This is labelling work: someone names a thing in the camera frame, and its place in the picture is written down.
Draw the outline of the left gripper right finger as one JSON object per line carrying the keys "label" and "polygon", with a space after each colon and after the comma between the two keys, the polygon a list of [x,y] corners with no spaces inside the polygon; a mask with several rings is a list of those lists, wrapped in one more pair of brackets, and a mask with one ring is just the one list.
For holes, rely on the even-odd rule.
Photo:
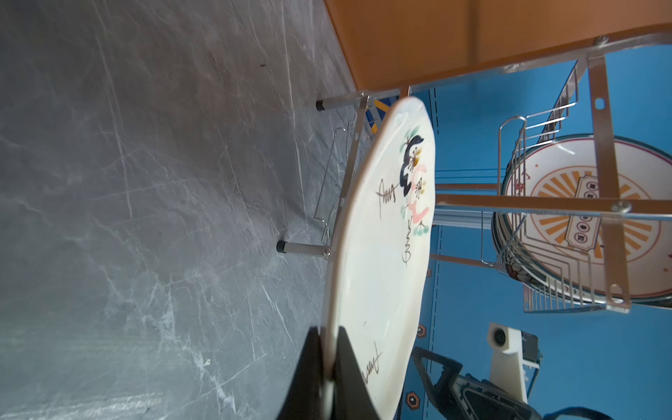
{"label": "left gripper right finger", "polygon": [[379,419],[344,327],[339,328],[334,383],[333,419]]}

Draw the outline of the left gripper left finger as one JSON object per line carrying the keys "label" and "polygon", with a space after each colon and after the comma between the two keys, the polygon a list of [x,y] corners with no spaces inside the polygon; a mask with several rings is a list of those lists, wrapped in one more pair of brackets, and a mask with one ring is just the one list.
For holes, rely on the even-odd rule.
{"label": "left gripper left finger", "polygon": [[299,361],[277,420],[321,419],[323,364],[318,327],[306,335]]}

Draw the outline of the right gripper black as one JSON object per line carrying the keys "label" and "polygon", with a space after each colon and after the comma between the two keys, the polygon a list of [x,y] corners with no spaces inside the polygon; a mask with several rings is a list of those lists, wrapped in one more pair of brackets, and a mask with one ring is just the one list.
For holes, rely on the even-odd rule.
{"label": "right gripper black", "polygon": [[[541,415],[526,402],[474,377],[460,376],[463,365],[456,360],[416,346],[411,358],[420,375],[429,402],[445,419],[541,420]],[[434,383],[425,361],[437,363],[441,376]]]}

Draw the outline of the cream plate with panda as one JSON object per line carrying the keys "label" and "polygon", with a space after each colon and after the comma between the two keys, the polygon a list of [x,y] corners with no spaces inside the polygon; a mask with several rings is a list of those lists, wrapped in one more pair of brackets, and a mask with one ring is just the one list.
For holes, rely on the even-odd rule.
{"label": "cream plate with panda", "polygon": [[395,415],[417,336],[436,205],[436,145],[424,103],[387,113],[339,213],[320,336],[323,418],[333,414],[339,328],[381,419]]}

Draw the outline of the white plate orange sunburst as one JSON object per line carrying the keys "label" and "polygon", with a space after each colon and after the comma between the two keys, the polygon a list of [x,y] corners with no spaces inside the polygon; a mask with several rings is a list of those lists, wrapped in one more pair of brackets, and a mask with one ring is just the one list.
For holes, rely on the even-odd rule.
{"label": "white plate orange sunburst", "polygon": [[[670,154],[628,138],[615,138],[614,149],[621,199],[670,200]],[[507,164],[502,194],[597,199],[593,137],[563,136],[528,148]],[[626,220],[623,230],[632,303],[669,308],[670,222]],[[492,236],[507,274],[554,307],[605,304],[605,243],[599,217],[496,213]]]}

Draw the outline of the steel two-tier dish rack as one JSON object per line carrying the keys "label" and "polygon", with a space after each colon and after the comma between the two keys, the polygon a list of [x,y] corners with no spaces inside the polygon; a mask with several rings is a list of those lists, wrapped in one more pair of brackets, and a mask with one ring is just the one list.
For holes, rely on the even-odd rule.
{"label": "steel two-tier dish rack", "polygon": [[[667,199],[628,198],[621,192],[604,197],[583,198],[576,194],[534,195],[527,181],[530,158],[542,148],[559,144],[562,124],[579,102],[579,82],[591,77],[591,142],[596,159],[596,175],[613,185],[616,180],[616,138],[612,129],[608,96],[607,54],[639,47],[668,45],[670,30],[647,29],[642,35],[623,33],[604,35],[589,47],[573,47],[568,52],[545,54],[504,66],[512,74],[547,67],[560,61],[573,61],[554,106],[544,112],[544,122],[533,124],[531,117],[521,118],[521,129],[511,159],[497,167],[492,184],[440,184],[437,204],[444,208],[490,211],[502,232],[497,234],[497,260],[493,267],[505,270],[524,283],[526,308],[531,313],[571,313],[610,310],[627,313],[638,303],[632,281],[626,272],[626,228],[630,220],[663,222],[671,216]],[[588,251],[571,246],[570,255],[561,260],[558,245],[541,243],[527,236],[527,223],[535,215],[556,215],[566,220],[593,217],[617,239],[604,251]]]}

